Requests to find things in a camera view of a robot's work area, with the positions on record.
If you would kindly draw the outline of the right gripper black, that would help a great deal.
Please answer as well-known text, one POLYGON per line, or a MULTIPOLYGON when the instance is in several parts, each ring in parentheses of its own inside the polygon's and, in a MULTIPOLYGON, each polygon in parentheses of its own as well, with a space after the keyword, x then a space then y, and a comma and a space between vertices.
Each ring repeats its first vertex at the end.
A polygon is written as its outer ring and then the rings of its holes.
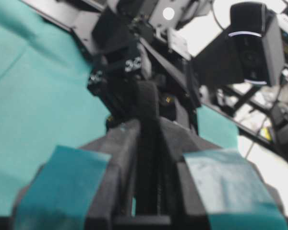
POLYGON ((87 88, 114 121, 132 118, 194 124, 199 88, 188 59, 172 45, 175 30, 161 32, 135 4, 107 7, 92 31, 99 52, 87 88))

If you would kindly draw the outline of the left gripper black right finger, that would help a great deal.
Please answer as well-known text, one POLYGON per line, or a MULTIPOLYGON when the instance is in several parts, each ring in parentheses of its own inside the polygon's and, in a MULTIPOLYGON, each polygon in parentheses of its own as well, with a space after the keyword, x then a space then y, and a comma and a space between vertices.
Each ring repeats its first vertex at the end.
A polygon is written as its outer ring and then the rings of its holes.
POLYGON ((160 119, 166 202, 178 230, 287 230, 288 223, 252 163, 160 119))

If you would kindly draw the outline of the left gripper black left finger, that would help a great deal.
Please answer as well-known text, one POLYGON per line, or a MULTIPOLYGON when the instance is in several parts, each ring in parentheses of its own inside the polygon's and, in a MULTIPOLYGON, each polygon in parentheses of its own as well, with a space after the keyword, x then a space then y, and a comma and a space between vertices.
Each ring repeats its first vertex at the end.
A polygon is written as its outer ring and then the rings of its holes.
POLYGON ((109 230, 133 215, 138 120, 75 149, 57 146, 12 209, 13 230, 109 230))

